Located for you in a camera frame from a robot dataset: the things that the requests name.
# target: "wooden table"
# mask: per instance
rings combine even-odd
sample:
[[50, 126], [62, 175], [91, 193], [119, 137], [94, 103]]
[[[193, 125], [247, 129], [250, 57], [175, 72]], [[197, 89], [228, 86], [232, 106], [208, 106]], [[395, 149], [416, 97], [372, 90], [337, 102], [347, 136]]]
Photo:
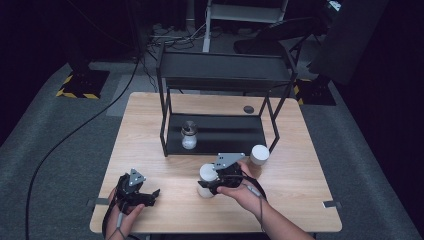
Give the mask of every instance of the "wooden table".
[[[174, 112], [245, 114], [260, 108], [263, 98], [173, 94]], [[267, 143], [273, 138], [269, 116], [262, 117]], [[199, 169], [216, 156], [164, 157], [159, 139], [162, 112], [159, 95], [132, 93], [99, 198], [107, 198], [124, 173], [135, 168], [147, 177], [143, 193], [161, 189], [154, 207], [145, 208], [133, 227], [139, 233], [261, 232], [256, 218], [233, 199], [197, 193]], [[337, 232], [342, 224], [336, 208], [324, 208], [332, 196], [297, 102], [287, 99], [277, 119], [281, 139], [258, 178], [270, 204], [307, 232]], [[107, 206], [96, 205], [90, 228], [101, 232]]]

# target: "gray carpet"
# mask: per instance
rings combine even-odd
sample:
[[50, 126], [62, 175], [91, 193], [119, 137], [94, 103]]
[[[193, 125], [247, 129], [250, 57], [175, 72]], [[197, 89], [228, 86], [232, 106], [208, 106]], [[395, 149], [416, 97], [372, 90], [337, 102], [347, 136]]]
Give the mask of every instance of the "gray carpet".
[[[231, 34], [213, 38], [211, 52], [232, 52], [237, 38], [240, 36]], [[201, 40], [194, 44], [190, 51], [201, 49]], [[314, 38], [305, 43], [300, 78], [314, 77], [305, 66], [318, 48]], [[154, 73], [153, 62], [147, 56], [150, 74]], [[71, 71], [65, 65], [46, 81], [1, 146], [0, 239], [25, 238], [25, 201], [37, 165], [67, 134], [120, 95], [134, 64], [95, 62], [90, 67], [111, 72], [101, 99], [55, 97]], [[330, 190], [342, 205], [342, 231], [319, 233], [317, 239], [421, 239], [334, 85], [329, 87], [337, 106], [301, 106]], [[98, 195], [132, 91], [154, 91], [141, 67], [115, 105], [70, 136], [45, 160], [31, 196], [31, 239], [102, 239], [89, 229], [92, 209], [86, 203]]]

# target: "black cable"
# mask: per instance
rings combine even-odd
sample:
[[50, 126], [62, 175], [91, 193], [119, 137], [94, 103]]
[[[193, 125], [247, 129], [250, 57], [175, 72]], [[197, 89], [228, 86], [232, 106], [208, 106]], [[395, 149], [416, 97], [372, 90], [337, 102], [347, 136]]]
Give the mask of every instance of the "black cable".
[[47, 154], [43, 157], [43, 159], [41, 160], [41, 162], [38, 164], [38, 166], [37, 166], [34, 174], [32, 175], [31, 182], [29, 184], [28, 193], [27, 193], [26, 208], [25, 208], [25, 239], [26, 240], [29, 240], [29, 206], [30, 206], [30, 200], [31, 200], [32, 187], [34, 185], [35, 178], [36, 178], [36, 176], [38, 174], [38, 171], [40, 170], [41, 166], [46, 161], [46, 159], [50, 156], [50, 154], [54, 150], [56, 150], [56, 148], [59, 147], [65, 140], [67, 140], [69, 137], [71, 137], [74, 133], [76, 133], [78, 130], [80, 130], [81, 128], [83, 128], [85, 125], [87, 125], [93, 119], [97, 118], [100, 114], [102, 114], [104, 111], [106, 111], [108, 108], [110, 108], [113, 104], [115, 104], [122, 97], [122, 95], [124, 95], [125, 91], [128, 89], [128, 86], [131, 84], [131, 82], [132, 82], [132, 80], [134, 78], [134, 75], [135, 75], [135, 72], [137, 70], [139, 61], [140, 60], [138, 59], [136, 65], [134, 67], [134, 71], [133, 71], [133, 73], [131, 75], [131, 79], [128, 82], [127, 86], [124, 88], [124, 90], [121, 92], [121, 94], [115, 100], [113, 100], [110, 104], [108, 104], [105, 108], [103, 108], [99, 113], [97, 113], [94, 116], [92, 116], [90, 119], [88, 119], [87, 121], [85, 121], [79, 127], [77, 127], [76, 129], [74, 129], [73, 131], [71, 131], [70, 133], [68, 133], [68, 135], [66, 135], [64, 138], [62, 138], [62, 140], [60, 140], [58, 143], [56, 143], [56, 145], [54, 145], [47, 152]]
[[[194, 47], [193, 42], [198, 39], [197, 36], [199, 36], [200, 34], [204, 34], [204, 31], [201, 31], [201, 30], [204, 30], [204, 28], [205, 28], [205, 24], [203, 24], [199, 29], [197, 29], [193, 34], [191, 34], [187, 30], [187, 32], [190, 35], [183, 36], [183, 37], [178, 37], [175, 40], [168, 40], [168, 41], [158, 42], [159, 39], [153, 39], [149, 44], [147, 44], [147, 46], [148, 47], [159, 47], [161, 44], [165, 44], [167, 48], [171, 48], [172, 47], [172, 48], [174, 48], [176, 50], [184, 50], [184, 49], [193, 48]], [[186, 45], [186, 44], [191, 44], [191, 46], [189, 46], [189, 47], [182, 47], [182, 48], [174, 47], [175, 45]]]
[[174, 29], [173, 29], [173, 27], [171, 27], [171, 28], [168, 28], [168, 29], [166, 29], [166, 32], [164, 32], [164, 33], [156, 33], [156, 31], [157, 30], [159, 30], [159, 29], [154, 29], [153, 30], [153, 39], [152, 39], [152, 41], [151, 41], [151, 43], [153, 43], [153, 44], [160, 44], [159, 43], [159, 39], [161, 38], [161, 37], [163, 37], [163, 36], [165, 36], [166, 34], [168, 34], [168, 33], [170, 33], [170, 32], [172, 32]]
[[134, 46], [131, 46], [127, 43], [121, 42], [120, 40], [112, 37], [111, 35], [109, 35], [108, 33], [106, 33], [104, 30], [102, 30], [100, 27], [98, 27], [83, 11], [81, 11], [81, 9], [79, 9], [72, 1], [70, 0], [66, 0], [88, 23], [90, 23], [95, 29], [97, 29], [97, 31], [101, 32], [102, 34], [104, 34], [106, 37], [110, 38], [111, 40], [115, 41], [118, 44], [121, 44], [125, 47], [128, 47], [130, 49], [134, 49]]
[[243, 176], [243, 179], [246, 179], [247, 181], [249, 181], [251, 184], [253, 184], [253, 186], [256, 187], [256, 189], [259, 190], [259, 192], [261, 193], [262, 197], [267, 200], [266, 198], [266, 194], [265, 194], [265, 190], [262, 188], [261, 184], [259, 184], [258, 180], [256, 180], [255, 178], [250, 177], [249, 175], [245, 175]]
[[153, 58], [155, 59], [155, 61], [157, 61], [158, 59], [155, 57], [155, 55], [153, 55], [149, 50], [147, 50], [147, 53]]
[[263, 210], [262, 210], [262, 199], [264, 199], [266, 201], [266, 197], [261, 195], [261, 193], [258, 193], [257, 191], [253, 190], [252, 186], [249, 186], [247, 184], [242, 183], [242, 185], [246, 186], [247, 189], [249, 189], [250, 192], [252, 192], [256, 197], [258, 197], [259, 199], [259, 205], [260, 205], [260, 219], [259, 219], [259, 223], [261, 224], [261, 230], [262, 232], [265, 233], [265, 230], [263, 228]]
[[[108, 209], [107, 209], [107, 211], [106, 211], [106, 214], [105, 214], [105, 216], [103, 217], [103, 222], [102, 222], [102, 235], [103, 235], [103, 238], [105, 238], [106, 239], [106, 230], [107, 230], [107, 224], [108, 224], [108, 222], [109, 222], [109, 217], [110, 217], [110, 214], [112, 213], [112, 210], [113, 210], [113, 208], [116, 206], [116, 192], [117, 192], [117, 189], [118, 189], [118, 184], [116, 185], [116, 187], [115, 187], [115, 193], [113, 194], [113, 198], [112, 198], [112, 201], [110, 201], [110, 203], [109, 203], [109, 207], [108, 207]], [[109, 239], [110, 238], [112, 238], [112, 236], [115, 234], [115, 232], [116, 231], [118, 231], [119, 229], [115, 229], [115, 231], [112, 233], [112, 235], [110, 235], [110, 237], [109, 237]], [[134, 236], [134, 235], [131, 235], [131, 234], [128, 234], [128, 237], [129, 238], [132, 238], [132, 239], [135, 239], [135, 240], [140, 240], [138, 237], [136, 237], [136, 236]]]
[[152, 75], [150, 75], [149, 70], [146, 67], [146, 56], [143, 55], [143, 58], [142, 59], [143, 59], [143, 61], [141, 63], [143, 65], [143, 71], [149, 77], [149, 82], [153, 86], [153, 89], [155, 90], [155, 93], [157, 93], [158, 92], [158, 88], [156, 86], [155, 79], [152, 77]]

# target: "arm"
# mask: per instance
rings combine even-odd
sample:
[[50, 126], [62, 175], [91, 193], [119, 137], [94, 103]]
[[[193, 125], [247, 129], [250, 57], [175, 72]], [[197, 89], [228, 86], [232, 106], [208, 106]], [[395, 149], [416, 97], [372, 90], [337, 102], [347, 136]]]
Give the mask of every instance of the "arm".
[[[239, 162], [239, 164], [242, 170], [250, 176], [251, 174], [247, 165], [243, 162]], [[243, 183], [238, 188], [219, 187], [217, 191], [234, 198], [240, 206], [253, 213], [256, 219], [261, 222], [263, 229], [271, 239], [313, 239], [309, 234], [275, 210], [265, 199], [259, 198], [250, 192], [247, 185], [253, 186], [250, 182], [243, 180]]]
[[[114, 195], [115, 195], [115, 189], [113, 189], [109, 195], [109, 202], [113, 200]], [[135, 220], [137, 219], [138, 215], [140, 215], [143, 208], [144, 208], [144, 204], [140, 204], [136, 207], [130, 207], [128, 208], [128, 211], [124, 214], [124, 213], [121, 213], [121, 211], [119, 210], [119, 207], [115, 205], [109, 216], [105, 239], [123, 240], [126, 237], [128, 237]], [[120, 218], [122, 218], [121, 226], [118, 229], [117, 223]]]

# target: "white cap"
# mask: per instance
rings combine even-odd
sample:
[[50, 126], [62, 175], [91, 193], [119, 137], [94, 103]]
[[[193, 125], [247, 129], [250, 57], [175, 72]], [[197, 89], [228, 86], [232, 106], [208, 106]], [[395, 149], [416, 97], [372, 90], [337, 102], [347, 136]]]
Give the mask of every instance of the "white cap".
[[269, 158], [269, 150], [264, 145], [256, 145], [252, 148], [250, 160], [256, 165], [264, 165]]
[[206, 182], [215, 180], [218, 177], [218, 173], [214, 170], [213, 163], [204, 164], [200, 168], [200, 179]]

